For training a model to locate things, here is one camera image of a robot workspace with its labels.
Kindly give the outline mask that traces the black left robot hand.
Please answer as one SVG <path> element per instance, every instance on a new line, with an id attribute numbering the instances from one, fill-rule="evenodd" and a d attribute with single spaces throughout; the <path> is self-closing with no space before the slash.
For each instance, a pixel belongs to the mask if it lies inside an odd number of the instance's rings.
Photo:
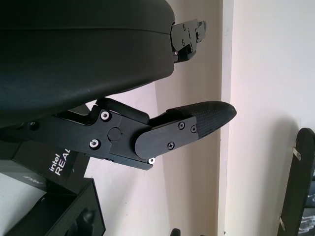
<path id="1" fill-rule="evenodd" d="M 0 138 L 150 169 L 235 108 L 206 101 L 150 118 L 110 96 L 170 76 L 205 32 L 205 21 L 176 24 L 164 0 L 1 1 Z"/>

